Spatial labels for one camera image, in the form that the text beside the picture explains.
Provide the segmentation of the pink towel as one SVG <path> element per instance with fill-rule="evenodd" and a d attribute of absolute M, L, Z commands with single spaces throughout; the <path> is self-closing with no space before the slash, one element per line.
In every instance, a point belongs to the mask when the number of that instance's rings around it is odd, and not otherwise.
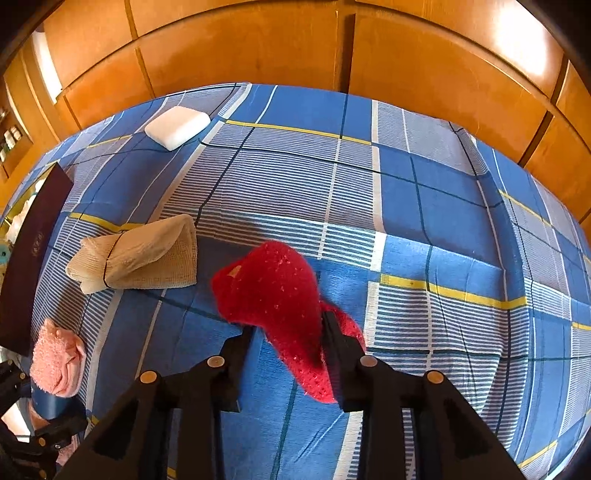
<path fill-rule="evenodd" d="M 47 318 L 33 348 L 29 414 L 35 429 L 58 418 L 74 402 L 86 363 L 83 341 Z"/>

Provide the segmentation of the cream cloth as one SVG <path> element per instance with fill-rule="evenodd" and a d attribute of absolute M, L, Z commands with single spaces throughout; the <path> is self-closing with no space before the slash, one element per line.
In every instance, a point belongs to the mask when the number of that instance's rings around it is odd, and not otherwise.
<path fill-rule="evenodd" d="M 65 273 L 85 295 L 191 286 L 197 282 L 194 221 L 181 214 L 124 233 L 84 238 Z"/>

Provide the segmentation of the red knit sock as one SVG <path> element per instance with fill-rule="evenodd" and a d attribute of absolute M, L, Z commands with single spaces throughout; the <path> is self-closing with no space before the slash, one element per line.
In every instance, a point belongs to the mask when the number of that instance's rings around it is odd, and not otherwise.
<path fill-rule="evenodd" d="M 305 394 L 335 402 L 322 354 L 322 313 L 335 314 L 343 334 L 365 339 L 347 313 L 321 298 L 315 272 L 297 250 L 266 241 L 218 270 L 211 290 L 223 319 L 263 330 Z"/>

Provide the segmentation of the gold tray box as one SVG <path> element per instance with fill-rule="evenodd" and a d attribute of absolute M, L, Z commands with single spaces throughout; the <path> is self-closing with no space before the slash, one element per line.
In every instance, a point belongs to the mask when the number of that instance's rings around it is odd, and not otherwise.
<path fill-rule="evenodd" d="M 45 252 L 72 186 L 59 165 L 49 168 L 8 262 L 1 287 L 1 346 L 22 356 L 31 351 L 32 312 Z"/>

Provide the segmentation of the blue plaid bedsheet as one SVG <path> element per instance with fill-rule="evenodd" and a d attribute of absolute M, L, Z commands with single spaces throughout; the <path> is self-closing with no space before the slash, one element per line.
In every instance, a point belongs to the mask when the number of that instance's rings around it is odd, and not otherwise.
<path fill-rule="evenodd" d="M 174 106 L 211 123 L 176 150 L 145 135 Z M 87 349 L 79 397 L 96 424 L 143 371 L 182 372 L 235 326 L 211 277 L 267 240 L 311 264 L 322 298 L 392 367 L 442 371 L 529 479 L 555 478 L 590 430 L 590 246 L 537 179 L 464 129 L 358 96 L 221 84 L 150 100 L 30 167 L 72 179 L 33 307 Z M 198 276 L 183 289 L 84 295 L 81 239 L 187 214 Z"/>

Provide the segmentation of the white soap bar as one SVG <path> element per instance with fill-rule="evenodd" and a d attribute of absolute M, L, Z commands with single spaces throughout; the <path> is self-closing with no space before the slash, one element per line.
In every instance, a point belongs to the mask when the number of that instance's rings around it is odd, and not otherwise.
<path fill-rule="evenodd" d="M 145 135 L 168 151 L 176 150 L 204 130 L 211 117 L 205 112 L 174 106 L 149 122 Z"/>

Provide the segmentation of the wooden headboard cabinet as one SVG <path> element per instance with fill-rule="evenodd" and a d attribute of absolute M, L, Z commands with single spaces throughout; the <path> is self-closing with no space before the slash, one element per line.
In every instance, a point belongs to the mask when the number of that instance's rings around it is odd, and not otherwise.
<path fill-rule="evenodd" d="M 376 98 L 453 121 L 590 224 L 590 72 L 518 1 L 46 1 L 1 67 L 25 142 L 8 199 L 69 135 L 224 81 Z"/>

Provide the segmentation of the wooden wall shelf niche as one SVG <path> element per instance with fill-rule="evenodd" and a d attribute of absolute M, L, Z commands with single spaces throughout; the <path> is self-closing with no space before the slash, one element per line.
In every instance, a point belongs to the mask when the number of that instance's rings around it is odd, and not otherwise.
<path fill-rule="evenodd" d="M 5 183 L 32 147 L 4 78 L 1 79 L 1 182 Z"/>

